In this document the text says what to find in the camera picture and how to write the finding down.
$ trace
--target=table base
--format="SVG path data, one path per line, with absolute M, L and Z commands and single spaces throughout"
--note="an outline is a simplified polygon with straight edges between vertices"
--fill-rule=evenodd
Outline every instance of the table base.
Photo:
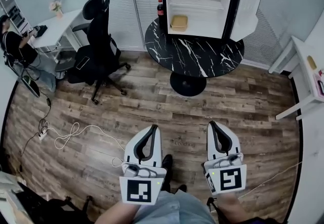
M 170 76 L 170 84 L 174 91 L 186 97 L 199 95 L 204 91 L 206 83 L 206 79 L 200 77 L 184 76 L 174 72 Z

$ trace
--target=gripper device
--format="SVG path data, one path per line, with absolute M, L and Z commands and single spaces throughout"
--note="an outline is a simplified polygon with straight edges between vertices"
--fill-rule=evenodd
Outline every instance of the gripper device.
M 150 154 L 145 156 L 143 148 L 150 138 Z M 121 167 L 124 176 L 119 177 L 119 182 L 123 202 L 154 205 L 167 174 L 162 168 L 161 132 L 157 125 L 141 130 L 127 143 Z
M 212 195 L 244 190 L 247 165 L 243 165 L 238 137 L 228 127 L 211 121 L 207 127 L 208 161 L 204 174 Z

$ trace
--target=yellow object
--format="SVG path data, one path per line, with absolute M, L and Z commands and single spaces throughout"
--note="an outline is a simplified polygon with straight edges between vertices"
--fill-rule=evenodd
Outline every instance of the yellow object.
M 188 26 L 188 17 L 187 16 L 173 16 L 171 22 L 171 28 L 174 31 L 184 32 Z
M 312 70 L 317 68 L 316 63 L 315 63 L 314 59 L 312 58 L 312 56 L 308 56 L 307 61 L 310 65 L 310 67 L 312 68 Z

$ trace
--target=open fridge door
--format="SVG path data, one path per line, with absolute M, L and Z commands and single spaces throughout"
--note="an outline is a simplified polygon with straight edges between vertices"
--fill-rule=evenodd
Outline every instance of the open fridge door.
M 261 0 L 239 0 L 230 39 L 239 41 L 253 33 L 258 24 L 257 11 Z

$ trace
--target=black office chair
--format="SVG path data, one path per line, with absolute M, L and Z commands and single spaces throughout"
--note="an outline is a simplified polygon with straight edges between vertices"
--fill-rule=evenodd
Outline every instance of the black office chair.
M 46 201 L 30 188 L 19 183 L 23 192 L 16 194 L 18 200 L 35 224 L 93 224 L 87 215 L 88 205 L 93 201 L 91 196 L 81 209 L 78 209 L 70 197 L 65 200 L 51 199 Z
M 77 51 L 75 61 L 69 62 L 69 67 L 66 67 L 63 63 L 56 68 L 57 72 L 68 70 L 68 81 L 70 83 L 86 82 L 93 85 L 97 81 L 91 97 L 95 105 L 98 104 L 95 97 L 101 84 L 104 86 L 111 84 L 122 95 L 127 94 L 108 75 L 124 66 L 128 70 L 131 68 L 127 63 L 119 63 L 120 50 L 117 48 L 111 34 L 108 33 L 109 3 L 110 0 L 89 0 L 86 2 L 83 7 L 83 17 L 92 21 L 91 23 L 78 25 L 72 31 L 82 30 L 87 35 L 90 45 L 81 47 Z

